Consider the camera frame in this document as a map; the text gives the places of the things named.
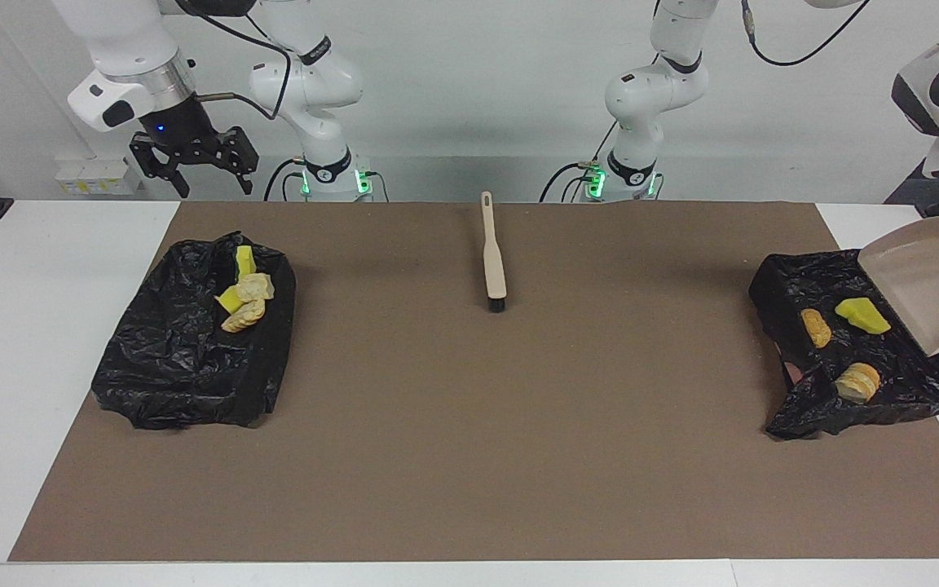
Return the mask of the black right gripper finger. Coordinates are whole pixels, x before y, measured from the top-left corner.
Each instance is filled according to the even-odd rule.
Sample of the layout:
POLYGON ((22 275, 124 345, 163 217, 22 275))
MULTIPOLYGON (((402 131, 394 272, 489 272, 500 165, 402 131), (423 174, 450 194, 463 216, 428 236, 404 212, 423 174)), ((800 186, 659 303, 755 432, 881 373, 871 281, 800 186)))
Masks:
POLYGON ((221 163, 230 172, 245 196, 253 193, 250 175, 258 169, 258 152, 241 126, 221 134, 221 163))
POLYGON ((179 198, 190 196, 189 183, 179 170, 180 164, 183 163, 182 155, 176 155, 175 152, 157 144, 150 135, 134 135, 128 148, 146 178, 161 179, 170 183, 179 198))

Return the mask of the striped croissant roll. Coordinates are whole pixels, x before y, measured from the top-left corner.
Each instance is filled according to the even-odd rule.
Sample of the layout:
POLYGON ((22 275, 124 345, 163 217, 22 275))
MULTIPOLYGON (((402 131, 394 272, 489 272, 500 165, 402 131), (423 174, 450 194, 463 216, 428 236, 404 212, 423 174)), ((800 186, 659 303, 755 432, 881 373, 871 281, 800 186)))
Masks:
POLYGON ((874 365, 853 363, 834 381, 840 398, 853 404, 868 404, 882 386, 883 378, 874 365))
POLYGON ((276 292, 271 275, 266 272, 251 272, 251 274, 241 276, 235 289, 239 300, 243 303, 271 300, 276 292))
POLYGON ((265 313, 266 300, 264 298, 254 298, 228 316, 221 323, 221 329, 225 332, 241 332, 258 323, 259 320, 263 319, 265 313))

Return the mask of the beige hand brush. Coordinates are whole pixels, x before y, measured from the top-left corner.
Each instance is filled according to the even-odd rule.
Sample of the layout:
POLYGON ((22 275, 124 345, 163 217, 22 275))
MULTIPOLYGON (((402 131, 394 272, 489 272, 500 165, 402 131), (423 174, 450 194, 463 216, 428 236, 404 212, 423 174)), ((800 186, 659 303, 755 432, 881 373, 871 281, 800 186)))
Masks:
POLYGON ((489 191, 481 193, 481 211, 484 242, 482 245, 482 259, 486 285, 488 309, 493 313, 505 311, 508 296, 505 267, 496 233, 495 216, 493 216, 493 196, 489 191))

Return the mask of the brown bread roll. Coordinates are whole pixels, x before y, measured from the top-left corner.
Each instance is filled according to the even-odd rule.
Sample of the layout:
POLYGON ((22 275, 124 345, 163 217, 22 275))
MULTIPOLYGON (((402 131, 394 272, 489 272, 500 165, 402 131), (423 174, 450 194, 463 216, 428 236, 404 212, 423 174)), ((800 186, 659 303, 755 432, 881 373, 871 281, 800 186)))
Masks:
POLYGON ((832 330, 820 311, 815 308, 805 308, 799 312, 799 316, 815 348, 823 349, 830 345, 832 330))

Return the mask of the beige plastic dustpan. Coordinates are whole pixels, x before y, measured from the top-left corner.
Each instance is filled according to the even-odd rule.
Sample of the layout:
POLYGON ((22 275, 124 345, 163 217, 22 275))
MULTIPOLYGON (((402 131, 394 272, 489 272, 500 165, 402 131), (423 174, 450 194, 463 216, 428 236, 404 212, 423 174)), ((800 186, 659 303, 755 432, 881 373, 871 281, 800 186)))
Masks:
POLYGON ((939 216, 875 239, 858 264, 928 355, 939 353, 939 216))

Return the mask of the black bag lined bin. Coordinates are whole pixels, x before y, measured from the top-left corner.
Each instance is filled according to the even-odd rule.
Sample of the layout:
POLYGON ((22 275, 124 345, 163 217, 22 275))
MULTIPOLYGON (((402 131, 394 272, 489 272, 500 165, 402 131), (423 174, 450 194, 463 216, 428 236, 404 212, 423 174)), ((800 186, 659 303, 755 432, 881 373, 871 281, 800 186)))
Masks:
POLYGON ((90 380, 104 410, 138 430, 222 423, 249 427, 275 409, 289 363, 297 275, 284 253, 231 232, 175 242, 123 312, 90 380), (218 301, 238 281, 248 245, 276 287, 264 317, 241 332, 223 329, 218 301))

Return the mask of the pink bin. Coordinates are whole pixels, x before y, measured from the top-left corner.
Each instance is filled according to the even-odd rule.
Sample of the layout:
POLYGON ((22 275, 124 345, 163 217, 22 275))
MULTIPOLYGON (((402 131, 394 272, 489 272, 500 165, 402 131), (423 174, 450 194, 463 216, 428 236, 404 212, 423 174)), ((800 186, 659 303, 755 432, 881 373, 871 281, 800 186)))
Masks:
POLYGON ((783 354, 783 351, 780 349, 780 346, 777 342, 773 342, 773 345, 775 346, 775 350, 778 353, 780 370, 782 370, 782 376, 783 379, 785 379, 786 387, 787 389, 792 389, 792 387, 796 386, 796 384, 800 382, 802 376, 804 375, 802 375, 802 372, 799 370, 796 364, 793 364, 791 361, 787 360, 785 354, 783 354))

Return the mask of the black bag on pink bin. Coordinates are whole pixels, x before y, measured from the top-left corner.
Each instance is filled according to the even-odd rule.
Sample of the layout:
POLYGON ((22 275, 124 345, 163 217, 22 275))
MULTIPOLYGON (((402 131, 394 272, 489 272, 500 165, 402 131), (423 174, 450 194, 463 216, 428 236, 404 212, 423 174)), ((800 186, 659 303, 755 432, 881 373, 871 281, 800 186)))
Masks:
POLYGON ((891 425, 939 415, 939 354, 928 356, 858 264, 856 249, 805 255, 769 255, 759 265, 748 294, 761 329, 777 342, 802 378, 766 430, 787 441, 854 425, 891 425), (835 314, 845 298, 871 298, 892 329, 870 335, 835 314), (799 312, 820 311, 832 330, 830 345, 813 346, 799 312), (874 365, 883 383, 868 404, 838 396, 835 379, 853 363, 874 365))

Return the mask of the brown paper table mat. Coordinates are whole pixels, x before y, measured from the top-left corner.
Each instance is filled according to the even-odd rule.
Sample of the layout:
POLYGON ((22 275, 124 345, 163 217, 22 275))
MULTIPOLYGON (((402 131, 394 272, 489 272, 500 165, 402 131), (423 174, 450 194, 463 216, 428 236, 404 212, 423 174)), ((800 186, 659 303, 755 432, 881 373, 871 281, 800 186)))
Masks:
POLYGON ((747 289, 832 250, 815 205, 190 203, 164 237, 282 250, 297 307, 252 430, 86 398, 11 561, 939 558, 939 422, 765 434, 747 289))

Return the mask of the white wall power box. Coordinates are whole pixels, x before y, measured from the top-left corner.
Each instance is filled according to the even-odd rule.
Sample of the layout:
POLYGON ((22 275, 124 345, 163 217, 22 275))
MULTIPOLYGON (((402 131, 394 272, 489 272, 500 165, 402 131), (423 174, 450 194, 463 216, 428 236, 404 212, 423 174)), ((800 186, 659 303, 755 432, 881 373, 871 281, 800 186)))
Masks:
POLYGON ((59 161, 55 181, 66 196, 137 196, 144 188, 127 157, 59 161))

